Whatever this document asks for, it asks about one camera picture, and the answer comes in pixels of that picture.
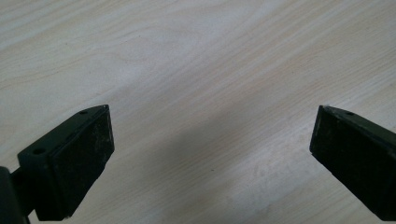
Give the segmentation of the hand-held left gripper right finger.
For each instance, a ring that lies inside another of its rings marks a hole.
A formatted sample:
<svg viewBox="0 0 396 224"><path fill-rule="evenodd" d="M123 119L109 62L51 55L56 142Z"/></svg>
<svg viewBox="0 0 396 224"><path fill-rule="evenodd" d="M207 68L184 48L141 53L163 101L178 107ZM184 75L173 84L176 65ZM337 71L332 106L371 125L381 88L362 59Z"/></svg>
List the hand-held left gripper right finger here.
<svg viewBox="0 0 396 224"><path fill-rule="evenodd" d="M310 152L378 218L396 221L396 133L322 105Z"/></svg>

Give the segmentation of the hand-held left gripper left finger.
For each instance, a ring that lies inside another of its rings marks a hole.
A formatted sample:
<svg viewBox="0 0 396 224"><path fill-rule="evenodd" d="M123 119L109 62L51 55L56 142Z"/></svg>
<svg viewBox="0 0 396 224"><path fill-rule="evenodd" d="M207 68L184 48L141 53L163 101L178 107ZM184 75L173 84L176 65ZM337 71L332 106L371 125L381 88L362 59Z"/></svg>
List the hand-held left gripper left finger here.
<svg viewBox="0 0 396 224"><path fill-rule="evenodd" d="M22 211L41 221L73 216L114 149L109 106L77 112L18 154Z"/></svg>

